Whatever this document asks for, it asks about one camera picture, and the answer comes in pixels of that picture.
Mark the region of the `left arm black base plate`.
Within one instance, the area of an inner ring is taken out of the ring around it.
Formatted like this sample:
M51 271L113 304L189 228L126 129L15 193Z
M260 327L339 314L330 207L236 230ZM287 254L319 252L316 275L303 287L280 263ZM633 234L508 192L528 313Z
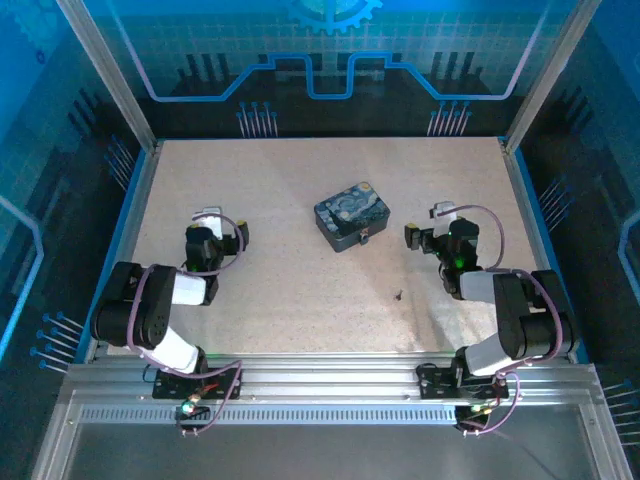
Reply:
M242 375L232 382L236 372L237 369L232 368L205 379L187 379L158 371L152 397L162 400L186 400L192 394L199 394L203 400L223 400L229 387L232 386L230 399L236 400L240 396L242 386Z

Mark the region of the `right aluminium table side rail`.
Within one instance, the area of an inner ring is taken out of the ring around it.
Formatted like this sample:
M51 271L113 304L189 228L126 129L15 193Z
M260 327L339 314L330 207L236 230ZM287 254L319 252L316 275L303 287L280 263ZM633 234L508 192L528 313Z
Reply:
M510 153L507 150L507 139L505 136L498 136L497 139L533 252L535 264L539 269L552 269L558 274L560 284L568 301L569 310L577 323L578 346L568 358L572 363L589 364L590 359L582 339L582 329L579 318L575 313L573 303L566 288L566 283L561 273L549 230L544 221L542 209L524 157L519 149L516 149L514 153Z

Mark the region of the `right aluminium corner post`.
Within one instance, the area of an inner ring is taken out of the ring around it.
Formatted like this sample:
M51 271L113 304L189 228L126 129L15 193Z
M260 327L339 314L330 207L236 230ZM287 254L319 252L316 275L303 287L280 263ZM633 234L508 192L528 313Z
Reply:
M506 155L515 154L601 3L602 0L577 0L507 132L503 142Z

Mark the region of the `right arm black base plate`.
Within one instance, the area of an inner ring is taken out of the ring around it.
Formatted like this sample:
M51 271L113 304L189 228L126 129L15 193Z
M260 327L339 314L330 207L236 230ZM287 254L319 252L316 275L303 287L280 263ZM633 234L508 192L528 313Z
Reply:
M492 376L472 376L461 366L438 367L423 363L416 367L422 400L506 400L509 390Z

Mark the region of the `left controller board with LEDs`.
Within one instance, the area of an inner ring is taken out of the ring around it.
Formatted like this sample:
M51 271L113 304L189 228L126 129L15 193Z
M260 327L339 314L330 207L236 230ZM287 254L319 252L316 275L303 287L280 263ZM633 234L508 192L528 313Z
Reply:
M207 406L200 404L202 397L199 394L192 394L184 400L177 409L176 422L181 425L185 421L197 419L199 416L209 413Z

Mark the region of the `long aluminium mounting rail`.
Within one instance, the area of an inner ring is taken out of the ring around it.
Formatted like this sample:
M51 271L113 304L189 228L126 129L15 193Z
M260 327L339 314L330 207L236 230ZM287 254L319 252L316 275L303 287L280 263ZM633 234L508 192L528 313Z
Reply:
M248 354L242 360L241 404L402 404L420 400L415 369L424 363L448 367L446 353ZM143 381L144 361L108 355L73 365L59 398L84 404L144 404L152 386ZM524 406L601 404L596 369L552 360L518 369L511 388Z

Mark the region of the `aluminium table side rail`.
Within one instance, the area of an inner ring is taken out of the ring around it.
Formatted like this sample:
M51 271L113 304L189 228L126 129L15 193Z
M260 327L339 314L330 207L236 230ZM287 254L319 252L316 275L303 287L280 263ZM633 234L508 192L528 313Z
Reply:
M132 259L163 143L163 140L159 140L152 152L141 151L136 161L95 293L89 306L85 326L74 358L75 364L86 363L95 350L93 346L94 340L90 332L90 323L113 267L118 261Z
M552 269L558 274L560 284L568 301L569 310L577 323L578 346L568 358L572 363L589 364L590 359L582 339L582 329L579 318L575 313L573 303L566 288L566 283L561 273L549 230L544 221L542 209L524 157L519 149L516 149L514 153L510 153L507 150L507 139L505 136L498 136L497 139L533 252L535 264L539 269Z

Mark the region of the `left aluminium table side rail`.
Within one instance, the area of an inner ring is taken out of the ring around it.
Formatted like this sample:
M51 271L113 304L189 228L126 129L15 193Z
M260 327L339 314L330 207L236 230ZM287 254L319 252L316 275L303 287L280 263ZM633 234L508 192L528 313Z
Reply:
M85 326L74 358L75 364L86 363L95 350L93 346L94 340L90 332L90 323L113 267L118 261L132 259L163 143L163 140L159 140L152 152L141 151L136 161L95 293L89 306Z

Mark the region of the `controller board with leds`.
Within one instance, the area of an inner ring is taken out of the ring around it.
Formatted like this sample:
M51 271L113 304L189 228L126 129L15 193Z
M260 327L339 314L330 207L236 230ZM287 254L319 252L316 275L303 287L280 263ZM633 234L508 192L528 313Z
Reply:
M489 406L456 406L456 425L463 428L484 429L489 424L492 408Z
M202 397L199 394L192 394L184 400L177 409L176 422L181 425L185 421L197 419L199 416L209 413L207 406L200 404Z

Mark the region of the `right controller board with LEDs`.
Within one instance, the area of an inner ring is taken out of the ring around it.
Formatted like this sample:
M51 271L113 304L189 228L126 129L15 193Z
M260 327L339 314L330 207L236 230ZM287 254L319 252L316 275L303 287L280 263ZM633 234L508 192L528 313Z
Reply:
M456 425L463 428L484 429L489 424L492 408L489 406L456 406Z

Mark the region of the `starry night print tin box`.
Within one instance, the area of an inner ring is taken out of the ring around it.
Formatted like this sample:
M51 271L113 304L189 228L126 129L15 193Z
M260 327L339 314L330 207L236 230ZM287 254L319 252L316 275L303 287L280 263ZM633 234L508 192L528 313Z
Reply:
M360 245L363 228L371 229L371 237L385 230L390 214L387 204L365 181L314 206L316 225L336 253Z

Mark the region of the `aluminium corner post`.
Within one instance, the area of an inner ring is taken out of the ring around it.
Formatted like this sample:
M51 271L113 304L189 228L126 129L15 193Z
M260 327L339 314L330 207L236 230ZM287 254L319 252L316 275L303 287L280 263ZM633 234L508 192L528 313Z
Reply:
M601 3L602 0L577 0L507 132L503 142L506 155L515 154Z
M157 139L83 0L55 0L142 149Z

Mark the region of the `left aluminium corner post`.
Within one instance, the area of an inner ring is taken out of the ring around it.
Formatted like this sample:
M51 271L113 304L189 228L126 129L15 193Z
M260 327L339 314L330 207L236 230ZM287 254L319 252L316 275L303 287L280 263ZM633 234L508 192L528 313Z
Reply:
M157 139L83 0L55 0L142 149Z

